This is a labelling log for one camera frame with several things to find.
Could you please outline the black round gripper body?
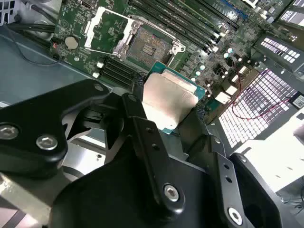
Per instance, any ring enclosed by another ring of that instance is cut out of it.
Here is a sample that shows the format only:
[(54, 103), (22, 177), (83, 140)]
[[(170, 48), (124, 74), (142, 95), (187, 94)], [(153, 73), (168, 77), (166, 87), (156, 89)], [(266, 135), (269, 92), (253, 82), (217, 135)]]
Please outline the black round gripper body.
[(204, 170), (171, 158), (154, 123), (138, 123), (114, 159), (72, 182), (51, 210), (53, 228), (222, 228)]

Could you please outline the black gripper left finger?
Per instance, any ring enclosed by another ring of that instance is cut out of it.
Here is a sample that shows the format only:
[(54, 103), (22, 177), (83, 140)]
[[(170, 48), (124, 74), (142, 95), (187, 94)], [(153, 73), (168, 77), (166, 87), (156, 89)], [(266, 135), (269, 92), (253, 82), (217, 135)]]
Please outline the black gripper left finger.
[(104, 127), (116, 155), (138, 123), (154, 122), (135, 95), (117, 95), (92, 79), (73, 83), (1, 110), (0, 169), (48, 178), (59, 170), (73, 137)]

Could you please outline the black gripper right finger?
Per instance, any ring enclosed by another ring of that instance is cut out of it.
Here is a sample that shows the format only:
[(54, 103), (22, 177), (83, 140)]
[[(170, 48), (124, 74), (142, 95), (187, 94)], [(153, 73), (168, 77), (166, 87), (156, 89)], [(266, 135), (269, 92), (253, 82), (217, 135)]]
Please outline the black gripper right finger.
[(208, 130), (203, 111), (194, 107), (180, 124), (187, 161), (203, 168), (216, 198), (221, 223), (227, 228), (292, 228), (294, 217), (244, 155), (226, 155)]

